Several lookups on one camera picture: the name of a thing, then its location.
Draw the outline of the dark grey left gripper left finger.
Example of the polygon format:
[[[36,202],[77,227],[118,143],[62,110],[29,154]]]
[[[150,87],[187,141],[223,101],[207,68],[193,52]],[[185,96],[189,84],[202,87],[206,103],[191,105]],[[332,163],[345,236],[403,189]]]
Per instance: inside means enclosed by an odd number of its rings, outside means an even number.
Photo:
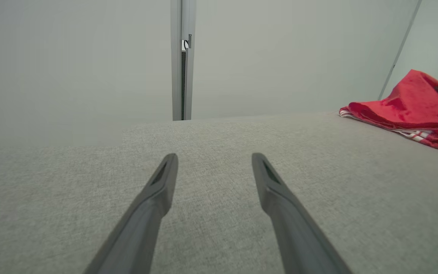
[[[83,274],[149,274],[162,219],[173,201],[178,156],[166,155]]]

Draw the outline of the red and white sports garment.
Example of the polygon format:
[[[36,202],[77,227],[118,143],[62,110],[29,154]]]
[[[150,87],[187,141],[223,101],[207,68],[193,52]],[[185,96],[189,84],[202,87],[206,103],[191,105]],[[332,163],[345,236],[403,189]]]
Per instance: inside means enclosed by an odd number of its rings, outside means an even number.
[[[351,102],[339,116],[396,132],[438,149],[438,80],[410,70],[391,94],[379,101]]]

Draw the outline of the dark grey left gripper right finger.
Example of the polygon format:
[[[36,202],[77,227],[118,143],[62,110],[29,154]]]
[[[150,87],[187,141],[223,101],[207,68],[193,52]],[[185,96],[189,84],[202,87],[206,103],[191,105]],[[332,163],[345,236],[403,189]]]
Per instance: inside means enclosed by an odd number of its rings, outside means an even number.
[[[270,217],[285,274],[353,274],[269,160],[252,154],[261,208]]]

